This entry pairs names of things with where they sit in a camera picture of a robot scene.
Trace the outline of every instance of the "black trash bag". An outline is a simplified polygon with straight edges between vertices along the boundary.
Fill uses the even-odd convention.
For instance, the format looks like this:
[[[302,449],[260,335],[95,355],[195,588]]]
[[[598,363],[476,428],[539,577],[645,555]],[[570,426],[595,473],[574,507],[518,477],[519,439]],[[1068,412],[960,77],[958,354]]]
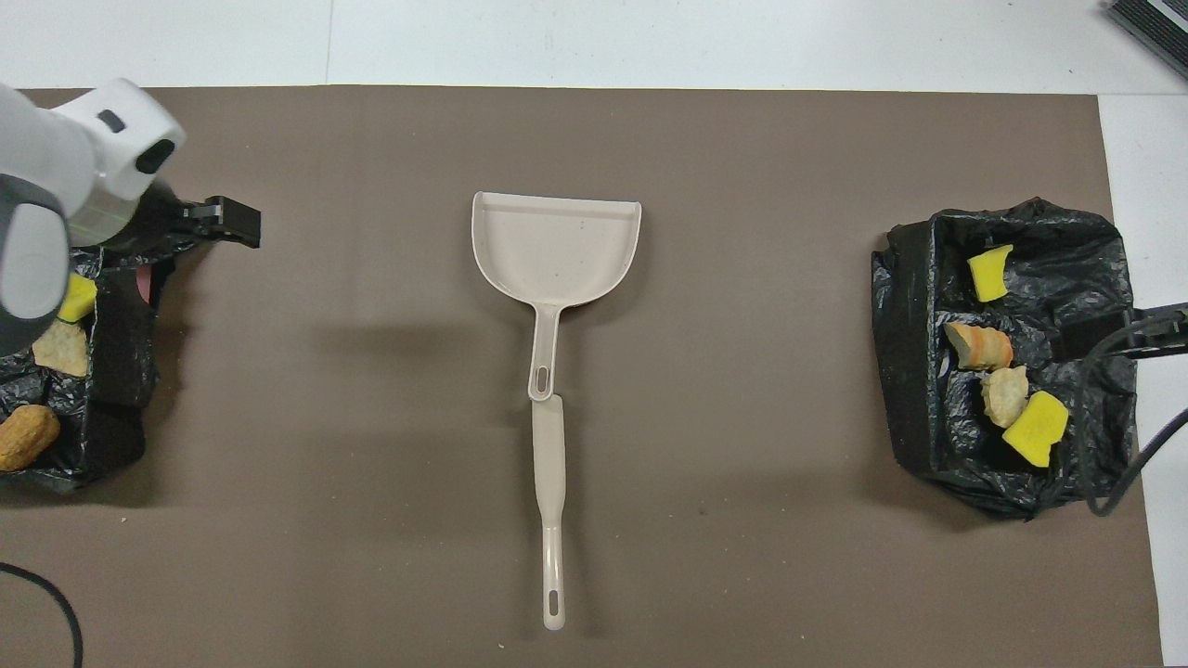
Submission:
[[[874,349],[896,460],[912,474],[992,516],[1032,518],[1082,500],[1081,475],[1105,496],[1121,477],[1135,429],[1136,363],[1107,358],[1088,374],[1086,424],[1072,421],[1049,468],[1029,464],[984,415],[984,372],[956,368],[942,326],[955,321],[1005,332],[1031,391],[1045,390],[1070,411],[1087,374],[1081,361],[1057,363],[1049,341],[1070,322],[1131,308],[1121,235],[1100,215],[1040,198],[1003,212],[943,210],[897,226],[872,256]],[[967,259],[1013,244],[1010,292],[974,297]],[[1078,461],[1083,430],[1091,461]]]
[[[175,257],[198,242],[171,235],[138,254],[71,252],[75,271],[99,289],[94,313],[80,322],[87,332],[90,368],[76,378],[37,366],[27,349],[0,358],[0,416],[7,418],[23,404],[45,404],[62,424],[57,440],[32,465],[0,472],[0,483],[26,481],[67,493],[144,455],[141,414],[158,380],[152,351],[157,307]],[[151,272],[150,303],[137,284],[140,266]]]

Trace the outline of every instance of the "brush handle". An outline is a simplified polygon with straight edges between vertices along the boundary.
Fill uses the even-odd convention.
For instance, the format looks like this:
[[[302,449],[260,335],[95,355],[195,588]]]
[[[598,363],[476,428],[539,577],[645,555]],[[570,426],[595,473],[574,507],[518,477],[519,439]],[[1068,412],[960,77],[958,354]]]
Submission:
[[[561,396],[532,402],[532,465],[541,508],[542,601],[544,626],[565,625],[565,588],[561,567],[561,511],[565,505],[565,426]]]

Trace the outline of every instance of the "dustpan scoop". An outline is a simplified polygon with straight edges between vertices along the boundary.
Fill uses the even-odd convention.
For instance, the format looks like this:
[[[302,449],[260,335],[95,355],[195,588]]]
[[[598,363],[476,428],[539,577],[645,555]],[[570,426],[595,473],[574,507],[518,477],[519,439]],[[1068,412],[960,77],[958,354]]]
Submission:
[[[556,382],[561,311],[606,295],[626,276],[639,239],[638,202],[478,193],[474,258],[487,281],[536,310],[527,396]]]

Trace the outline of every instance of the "white floor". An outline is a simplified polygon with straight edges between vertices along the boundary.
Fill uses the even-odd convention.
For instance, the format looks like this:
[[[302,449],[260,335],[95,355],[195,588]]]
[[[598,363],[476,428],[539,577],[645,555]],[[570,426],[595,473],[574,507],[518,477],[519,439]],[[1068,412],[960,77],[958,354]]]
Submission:
[[[1138,305],[1188,301],[1188,81],[1097,0],[0,0],[0,81],[1099,95]],[[1188,403],[1144,363],[1139,436]],[[1188,664],[1188,434],[1143,477],[1164,662]]]

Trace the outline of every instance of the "dustpan handle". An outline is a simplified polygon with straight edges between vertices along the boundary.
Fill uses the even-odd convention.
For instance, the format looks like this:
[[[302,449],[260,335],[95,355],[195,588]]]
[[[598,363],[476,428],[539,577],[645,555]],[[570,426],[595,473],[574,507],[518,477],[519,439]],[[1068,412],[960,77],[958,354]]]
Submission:
[[[532,340],[532,367],[527,377],[527,396],[533,402],[543,402],[552,396],[561,307],[536,304],[535,308],[536,334]]]

